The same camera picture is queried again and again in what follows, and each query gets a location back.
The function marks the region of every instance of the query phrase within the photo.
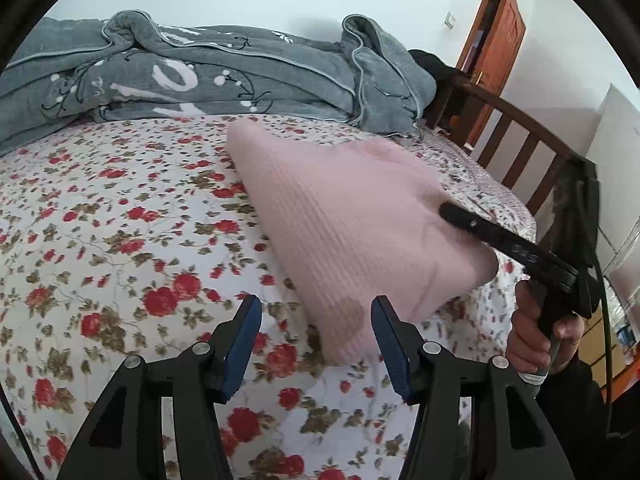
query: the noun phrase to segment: light switch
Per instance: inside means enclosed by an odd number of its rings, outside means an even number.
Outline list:
[[[450,12],[447,13],[447,17],[444,20],[444,24],[447,25],[447,27],[449,28],[453,28],[453,26],[456,24],[456,19],[453,17],[453,14],[451,14]]]

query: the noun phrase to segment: wooden door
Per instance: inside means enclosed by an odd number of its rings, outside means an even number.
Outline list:
[[[471,76],[471,81],[489,92],[500,95],[522,43],[526,27],[518,11],[516,0],[500,0],[494,24]],[[479,107],[469,102],[468,106],[478,107],[478,115],[466,142],[474,146],[482,134],[491,115],[489,106]]]

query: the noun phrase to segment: black sleeve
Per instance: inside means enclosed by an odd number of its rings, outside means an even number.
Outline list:
[[[549,376],[536,397],[576,480],[599,478],[615,452],[605,440],[606,409],[591,367],[575,356],[564,371]]]

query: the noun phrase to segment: metal screw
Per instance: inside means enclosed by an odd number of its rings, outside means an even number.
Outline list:
[[[506,357],[502,357],[501,355],[495,356],[493,359],[491,359],[491,362],[495,367],[502,368],[503,370],[509,367],[509,360]]]
[[[191,350],[193,350],[193,353],[196,354],[196,355],[204,355],[209,350],[211,350],[211,347],[209,346],[209,343],[205,343],[204,341],[201,341],[201,342],[196,343],[195,345],[193,345]]]
[[[442,346],[440,346],[435,341],[427,341],[424,345],[422,345],[422,349],[427,352],[427,354],[438,355],[440,350],[442,350]]]
[[[124,359],[124,367],[125,368],[135,368],[140,364],[140,356],[138,355],[130,355],[126,359]]]

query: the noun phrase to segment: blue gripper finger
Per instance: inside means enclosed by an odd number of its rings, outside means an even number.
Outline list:
[[[380,353],[385,360],[386,371],[396,393],[407,400],[411,395],[409,358],[402,348],[398,332],[394,327],[399,323],[402,322],[386,296],[378,296],[371,302],[371,325]]]
[[[260,300],[256,296],[248,296],[247,299],[252,299],[253,301],[249,306],[244,322],[238,329],[236,338],[224,357],[225,379],[222,384],[222,394],[226,400],[229,400],[242,385],[244,371],[254,349],[255,337],[258,335],[262,322],[262,304]]]

